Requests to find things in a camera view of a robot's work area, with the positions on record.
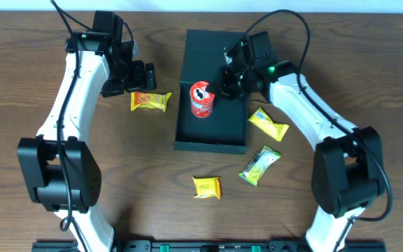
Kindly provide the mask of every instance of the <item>candy wrapper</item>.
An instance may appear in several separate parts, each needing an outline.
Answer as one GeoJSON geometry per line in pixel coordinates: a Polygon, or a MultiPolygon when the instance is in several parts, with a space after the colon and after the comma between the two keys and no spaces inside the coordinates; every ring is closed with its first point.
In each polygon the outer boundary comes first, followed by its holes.
{"type": "Polygon", "coordinates": [[[245,179],[253,186],[257,186],[257,181],[259,181],[267,168],[280,157],[281,154],[277,151],[264,146],[260,153],[246,167],[245,171],[239,173],[239,177],[245,179]]]}
{"type": "Polygon", "coordinates": [[[277,141],[283,139],[289,127],[283,123],[274,123],[262,108],[256,110],[248,120],[277,141]]]}
{"type": "Polygon", "coordinates": [[[222,195],[219,177],[192,179],[194,179],[195,190],[197,191],[197,195],[195,195],[194,198],[204,199],[207,197],[217,197],[220,200],[222,195]]]}
{"type": "Polygon", "coordinates": [[[167,94],[146,94],[142,92],[132,93],[132,106],[131,110],[137,108],[149,108],[149,109],[162,109],[166,112],[167,100],[172,95],[171,92],[167,94]]]}

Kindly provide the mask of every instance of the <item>red can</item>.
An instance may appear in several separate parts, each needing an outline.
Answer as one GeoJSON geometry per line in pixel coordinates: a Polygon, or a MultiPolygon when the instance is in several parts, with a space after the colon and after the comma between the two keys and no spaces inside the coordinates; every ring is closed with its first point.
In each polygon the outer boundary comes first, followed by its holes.
{"type": "Polygon", "coordinates": [[[208,117],[213,112],[214,94],[206,91],[208,82],[196,82],[190,88],[190,110],[199,118],[208,117]]]}

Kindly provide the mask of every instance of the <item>white background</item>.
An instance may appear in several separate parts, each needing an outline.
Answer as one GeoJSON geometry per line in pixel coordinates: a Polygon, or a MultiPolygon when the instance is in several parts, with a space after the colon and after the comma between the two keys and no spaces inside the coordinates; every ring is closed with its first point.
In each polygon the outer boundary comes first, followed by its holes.
{"type": "MultiPolygon", "coordinates": [[[[56,0],[66,11],[403,13],[403,0],[56,0]]],[[[52,11],[48,0],[0,0],[3,11],[52,11]]]]}

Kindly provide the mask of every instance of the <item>wooden surface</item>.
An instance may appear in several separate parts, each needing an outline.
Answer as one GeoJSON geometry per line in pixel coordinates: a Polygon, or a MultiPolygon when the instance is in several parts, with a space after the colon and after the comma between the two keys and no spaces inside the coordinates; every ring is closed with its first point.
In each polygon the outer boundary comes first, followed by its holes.
{"type": "MultiPolygon", "coordinates": [[[[93,13],[73,14],[92,24],[93,13]]],[[[131,112],[127,94],[99,99],[90,149],[102,170],[99,202],[108,221],[123,237],[155,239],[266,240],[306,232],[317,207],[310,188],[313,151],[296,127],[279,143],[249,125],[245,155],[173,150],[186,29],[243,31],[261,14],[118,14],[132,28],[140,58],[155,63],[157,92],[174,94],[165,113],[131,112]],[[283,157],[254,188],[237,174],[263,145],[283,157]],[[222,199],[193,199],[192,176],[221,176],[222,199]]],[[[356,223],[349,237],[383,239],[389,251],[403,251],[403,15],[305,17],[312,33],[308,81],[337,113],[377,129],[393,185],[388,219],[356,223]]],[[[298,62],[305,33],[296,19],[274,17],[260,29],[268,29],[280,59],[298,62]]],[[[0,12],[0,251],[28,251],[37,239],[72,238],[60,232],[58,218],[31,203],[16,156],[20,138],[35,136],[55,100],[67,36],[54,12],[0,12]]],[[[259,106],[250,104],[249,114],[259,106]]],[[[274,121],[292,125],[280,111],[262,106],[274,121]]],[[[378,199],[365,215],[378,215],[384,205],[378,199]]]]}

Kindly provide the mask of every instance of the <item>open box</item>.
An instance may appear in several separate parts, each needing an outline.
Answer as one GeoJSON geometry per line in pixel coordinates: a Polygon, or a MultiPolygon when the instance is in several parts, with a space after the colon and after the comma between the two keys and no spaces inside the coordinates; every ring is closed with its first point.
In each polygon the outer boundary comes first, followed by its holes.
{"type": "Polygon", "coordinates": [[[214,99],[213,112],[198,118],[190,110],[189,91],[197,81],[211,82],[225,64],[224,47],[234,45],[243,33],[189,29],[180,77],[180,102],[174,149],[244,154],[247,149],[246,101],[214,99]]]}

